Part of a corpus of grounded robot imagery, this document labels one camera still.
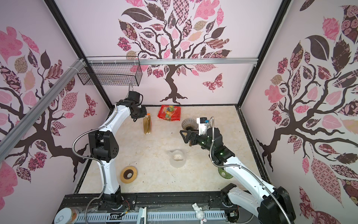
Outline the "white toy figure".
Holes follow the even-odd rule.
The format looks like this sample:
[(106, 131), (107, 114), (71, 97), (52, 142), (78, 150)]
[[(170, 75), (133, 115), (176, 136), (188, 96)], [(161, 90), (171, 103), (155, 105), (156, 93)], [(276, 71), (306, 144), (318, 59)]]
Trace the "white toy figure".
[(195, 211), (196, 218), (200, 220), (200, 224), (206, 223), (206, 222), (207, 222), (207, 219), (205, 218), (205, 213), (204, 213), (204, 211), (202, 210), (202, 208), (199, 207), (197, 203), (194, 203), (194, 204), (192, 205), (192, 208), (193, 208), (194, 211)]

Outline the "aluminium bar left wall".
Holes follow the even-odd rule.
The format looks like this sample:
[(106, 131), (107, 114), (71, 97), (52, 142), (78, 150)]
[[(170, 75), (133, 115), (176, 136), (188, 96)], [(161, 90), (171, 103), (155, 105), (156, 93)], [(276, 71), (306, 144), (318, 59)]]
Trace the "aluminium bar left wall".
[(1, 141), (1, 161), (15, 148), (24, 134), (35, 124), (41, 114), (49, 107), (50, 103), (59, 95), (66, 84), (85, 66), (83, 59), (76, 60), (66, 72), (58, 79), (35, 106), (20, 120), (10, 133)]

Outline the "frosted white glass pitcher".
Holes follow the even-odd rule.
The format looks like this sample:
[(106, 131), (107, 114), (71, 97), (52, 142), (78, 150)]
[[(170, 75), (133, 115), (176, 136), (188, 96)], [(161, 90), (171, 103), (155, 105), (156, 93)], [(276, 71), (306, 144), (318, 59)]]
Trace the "frosted white glass pitcher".
[(181, 150), (169, 151), (169, 162), (174, 168), (182, 168), (186, 163), (186, 156)]

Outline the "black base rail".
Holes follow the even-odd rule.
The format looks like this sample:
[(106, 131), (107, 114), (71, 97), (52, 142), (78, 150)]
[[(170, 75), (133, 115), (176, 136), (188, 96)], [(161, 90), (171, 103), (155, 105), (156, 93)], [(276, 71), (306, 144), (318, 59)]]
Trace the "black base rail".
[(101, 211), (111, 211), (115, 209), (124, 210), (130, 208), (134, 210), (140, 206), (151, 206), (159, 208), (166, 205), (207, 205), (209, 208), (219, 208), (221, 210), (236, 209), (242, 207), (249, 210), (252, 205), (253, 211), (258, 213), (258, 217), (268, 217), (274, 220), (278, 215), (283, 218), (283, 211), (289, 218), (295, 219), (288, 192), (279, 187), (274, 190), (272, 196), (263, 196), (259, 199), (252, 199), (248, 191), (241, 191), (239, 188), (232, 188), (230, 185), (221, 191), (205, 192), (161, 192), (161, 193), (118, 193), (112, 196), (104, 195), (96, 199), (95, 194), (71, 194), (66, 195), (60, 205), (60, 209), (65, 207), (79, 207), (85, 209), (87, 205), (97, 206)]

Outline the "aluminium bar wall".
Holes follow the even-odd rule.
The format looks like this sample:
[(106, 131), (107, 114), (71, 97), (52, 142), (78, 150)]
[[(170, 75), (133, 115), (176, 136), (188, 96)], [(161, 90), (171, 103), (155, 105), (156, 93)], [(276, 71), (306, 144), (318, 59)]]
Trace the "aluminium bar wall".
[(89, 63), (135, 63), (140, 65), (179, 65), (179, 64), (257, 64), (258, 58), (201, 58), (201, 59), (95, 59), (89, 58)]
[(10, 133), (1, 141), (1, 161), (15, 148), (24, 134), (35, 124), (41, 114), (49, 107), (50, 103), (59, 95), (66, 84), (85, 66), (83, 59), (76, 60), (66, 72), (58, 79), (35, 106), (20, 120)]

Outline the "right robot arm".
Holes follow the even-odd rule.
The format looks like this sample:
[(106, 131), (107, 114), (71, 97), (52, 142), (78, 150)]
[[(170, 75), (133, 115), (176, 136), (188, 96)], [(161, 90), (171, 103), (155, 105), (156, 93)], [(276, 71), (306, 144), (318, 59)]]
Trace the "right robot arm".
[(210, 128), (205, 134), (181, 130), (183, 141), (199, 145), (209, 151), (214, 166), (223, 169), (238, 180), (245, 190), (232, 184), (222, 189), (224, 205), (237, 205), (257, 217), (261, 224), (292, 224), (296, 219), (291, 198), (283, 187), (269, 184), (250, 169), (223, 143), (218, 128)]

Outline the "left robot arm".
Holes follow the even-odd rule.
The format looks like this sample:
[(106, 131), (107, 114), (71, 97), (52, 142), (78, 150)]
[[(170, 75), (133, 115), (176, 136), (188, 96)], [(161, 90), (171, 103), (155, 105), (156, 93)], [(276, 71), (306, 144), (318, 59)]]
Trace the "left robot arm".
[(106, 203), (120, 205), (123, 202), (115, 168), (115, 158), (119, 154), (119, 145), (115, 135), (128, 117), (135, 122), (147, 115), (142, 101), (142, 94), (129, 91), (125, 99), (114, 104), (102, 126), (88, 134), (90, 154), (98, 160), (101, 172), (104, 187), (101, 199)]

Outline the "green glass dripper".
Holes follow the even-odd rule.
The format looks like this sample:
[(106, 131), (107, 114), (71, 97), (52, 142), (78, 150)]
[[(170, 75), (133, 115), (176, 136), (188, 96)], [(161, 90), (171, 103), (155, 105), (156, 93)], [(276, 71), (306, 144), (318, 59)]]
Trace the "green glass dripper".
[(231, 174), (229, 174), (228, 172), (226, 172), (224, 170), (224, 168), (218, 168), (218, 173), (224, 179), (232, 179), (233, 178), (233, 176)]

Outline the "aluminium bar back wall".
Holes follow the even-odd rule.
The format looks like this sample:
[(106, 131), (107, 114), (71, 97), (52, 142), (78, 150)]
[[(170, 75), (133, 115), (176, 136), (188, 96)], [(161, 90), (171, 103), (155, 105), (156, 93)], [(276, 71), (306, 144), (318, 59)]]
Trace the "aluminium bar back wall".
[(201, 58), (201, 59), (95, 59), (89, 58), (89, 63), (135, 63), (140, 65), (179, 65), (179, 64), (257, 64), (258, 58)]

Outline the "coffee filter paper box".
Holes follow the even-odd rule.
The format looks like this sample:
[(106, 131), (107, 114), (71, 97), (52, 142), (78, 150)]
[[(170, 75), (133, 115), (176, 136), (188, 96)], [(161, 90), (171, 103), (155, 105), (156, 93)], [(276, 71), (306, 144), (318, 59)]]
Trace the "coffee filter paper box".
[(144, 134), (150, 134), (152, 132), (152, 119), (151, 114), (148, 113), (143, 119)]

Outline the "red snack bag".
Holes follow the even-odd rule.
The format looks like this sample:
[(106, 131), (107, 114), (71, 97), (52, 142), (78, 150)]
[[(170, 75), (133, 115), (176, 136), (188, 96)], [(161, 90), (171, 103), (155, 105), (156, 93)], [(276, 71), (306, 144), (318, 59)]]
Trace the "red snack bag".
[(180, 121), (181, 107), (174, 105), (162, 105), (158, 118), (166, 121)]

